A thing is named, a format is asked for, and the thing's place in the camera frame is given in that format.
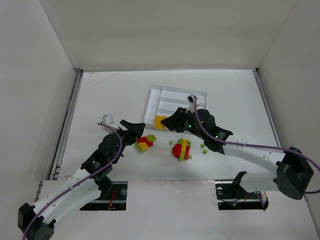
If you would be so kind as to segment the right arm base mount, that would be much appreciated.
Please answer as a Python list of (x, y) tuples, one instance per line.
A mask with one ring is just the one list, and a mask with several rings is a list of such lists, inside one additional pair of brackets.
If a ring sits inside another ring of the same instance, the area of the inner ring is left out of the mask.
[(246, 171), (239, 172), (234, 179), (215, 181), (217, 206), (220, 211), (263, 210), (269, 206), (264, 191), (247, 192), (240, 186)]

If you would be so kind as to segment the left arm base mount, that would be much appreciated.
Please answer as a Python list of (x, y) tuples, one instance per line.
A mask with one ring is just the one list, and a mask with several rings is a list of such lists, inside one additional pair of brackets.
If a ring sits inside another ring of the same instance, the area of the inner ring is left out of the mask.
[(107, 196), (99, 198), (84, 205), (80, 211), (125, 211), (127, 207), (128, 182), (115, 181)]

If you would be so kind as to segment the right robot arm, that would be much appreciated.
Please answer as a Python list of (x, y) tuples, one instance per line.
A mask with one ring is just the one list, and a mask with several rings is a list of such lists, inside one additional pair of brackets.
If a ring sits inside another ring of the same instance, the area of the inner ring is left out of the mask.
[(279, 191), (291, 199), (300, 200), (314, 175), (307, 157), (299, 149), (251, 144), (248, 139), (217, 126), (215, 118), (206, 109), (191, 112), (179, 107), (173, 115), (161, 120), (161, 124), (170, 131), (189, 132), (201, 138), (213, 152), (262, 167), (262, 172), (245, 170), (234, 178), (233, 184), (248, 193)]

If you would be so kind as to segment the yellow lego brick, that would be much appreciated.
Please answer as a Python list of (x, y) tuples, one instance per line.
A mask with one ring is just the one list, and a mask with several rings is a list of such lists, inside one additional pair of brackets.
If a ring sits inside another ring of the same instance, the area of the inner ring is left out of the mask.
[(157, 130), (164, 130), (166, 127), (162, 124), (162, 120), (165, 120), (167, 116), (165, 115), (156, 115), (154, 118), (154, 127)]

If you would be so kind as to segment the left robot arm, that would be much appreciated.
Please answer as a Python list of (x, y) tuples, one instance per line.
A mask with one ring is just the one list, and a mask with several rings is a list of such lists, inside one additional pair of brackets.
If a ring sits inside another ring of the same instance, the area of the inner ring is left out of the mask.
[(17, 226), (24, 240), (49, 240), (56, 228), (69, 215), (89, 202), (111, 192), (113, 182), (108, 178), (127, 146), (142, 137), (145, 123), (121, 120), (122, 127), (100, 122), (109, 129), (97, 149), (76, 172), (47, 197), (33, 204), (25, 203), (18, 209)]

